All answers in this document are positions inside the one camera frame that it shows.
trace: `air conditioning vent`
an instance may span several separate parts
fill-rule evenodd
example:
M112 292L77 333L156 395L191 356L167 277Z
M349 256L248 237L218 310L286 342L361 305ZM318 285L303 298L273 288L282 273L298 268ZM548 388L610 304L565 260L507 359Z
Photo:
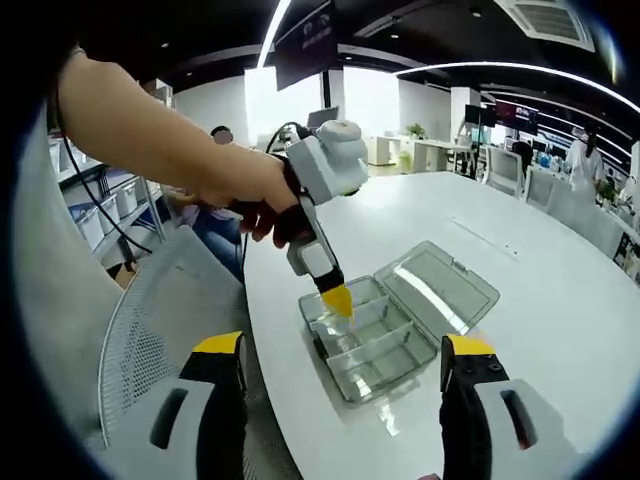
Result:
M495 0L529 38L560 42L595 52L578 15L561 0Z

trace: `jeans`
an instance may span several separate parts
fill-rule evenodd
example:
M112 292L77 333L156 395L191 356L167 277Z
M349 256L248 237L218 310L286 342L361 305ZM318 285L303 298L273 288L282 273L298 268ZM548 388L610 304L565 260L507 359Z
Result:
M240 283L244 283L239 225L240 222L236 218L218 218L201 210L193 224L193 231L220 263Z

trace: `white round table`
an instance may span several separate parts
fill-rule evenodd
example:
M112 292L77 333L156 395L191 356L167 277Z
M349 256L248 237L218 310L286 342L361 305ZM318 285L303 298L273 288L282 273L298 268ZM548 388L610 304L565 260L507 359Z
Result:
M372 178L318 212L347 279L430 240L489 282L500 300L471 334L558 410L579 452L597 451L640 373L640 290L611 260L544 213L451 173ZM262 374L304 478L441 474L439 358L392 400L349 407L299 311L311 280L268 240L249 247L245 274Z

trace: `ceiling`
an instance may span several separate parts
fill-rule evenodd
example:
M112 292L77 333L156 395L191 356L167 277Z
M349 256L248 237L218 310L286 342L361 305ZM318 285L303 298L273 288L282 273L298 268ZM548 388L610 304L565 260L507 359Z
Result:
M322 0L293 0L280 32L285 32ZM278 0L111 0L99 2L87 14L81 45L97 59L115 61L142 82L160 77L174 91L241 75L255 67ZM336 65L354 65L398 71L408 65L494 60L534 64L574 73L640 104L640 42L624 11L611 2L580 2L580 18L610 32L619 49L618 67L625 66L616 83L606 59L609 49L598 44L595 53L547 40L528 38L494 0L335 0L337 31L342 45L370 49L343 53ZM403 61L394 54L407 59ZM629 149L640 138L637 113L590 87L548 74L503 68L456 68L402 77L443 87L473 86L504 98L534 106L577 124L590 120L576 110L622 130L599 123L601 134ZM574 108L565 109L544 98ZM568 128L564 122L555 125ZM628 157L619 149L612 154L628 170Z

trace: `person in white coat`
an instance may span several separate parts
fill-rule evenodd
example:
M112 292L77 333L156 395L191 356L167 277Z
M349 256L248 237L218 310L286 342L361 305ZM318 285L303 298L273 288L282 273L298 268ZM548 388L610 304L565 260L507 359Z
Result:
M585 133L575 140L569 149L567 162L571 165L571 187L585 202L593 204L598 183L606 179L602 156L596 148L597 133L588 126Z

